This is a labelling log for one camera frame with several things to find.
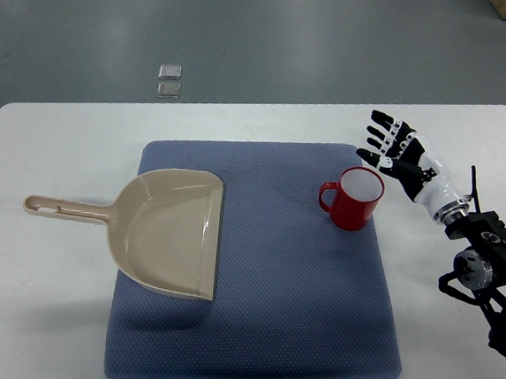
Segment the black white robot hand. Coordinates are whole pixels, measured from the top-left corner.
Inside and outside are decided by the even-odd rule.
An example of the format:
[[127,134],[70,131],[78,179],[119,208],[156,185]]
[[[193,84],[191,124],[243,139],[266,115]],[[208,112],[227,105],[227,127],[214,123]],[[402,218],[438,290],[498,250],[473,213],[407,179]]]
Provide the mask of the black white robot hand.
[[436,223],[448,225],[466,216],[470,205],[451,183],[448,167],[427,138],[385,112],[374,110],[371,119],[374,123],[366,128],[371,149],[360,148],[357,155],[398,181]]

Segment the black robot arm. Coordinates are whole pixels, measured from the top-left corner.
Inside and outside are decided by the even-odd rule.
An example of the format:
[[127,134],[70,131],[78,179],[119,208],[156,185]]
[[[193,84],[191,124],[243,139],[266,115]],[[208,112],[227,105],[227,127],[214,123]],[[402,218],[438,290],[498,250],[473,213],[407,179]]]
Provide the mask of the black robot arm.
[[449,239],[470,245],[453,259],[453,269],[438,279],[439,290],[479,307],[490,331],[488,345],[506,358],[506,225],[494,211],[481,211],[475,166],[469,201],[475,210],[452,211],[442,219]]

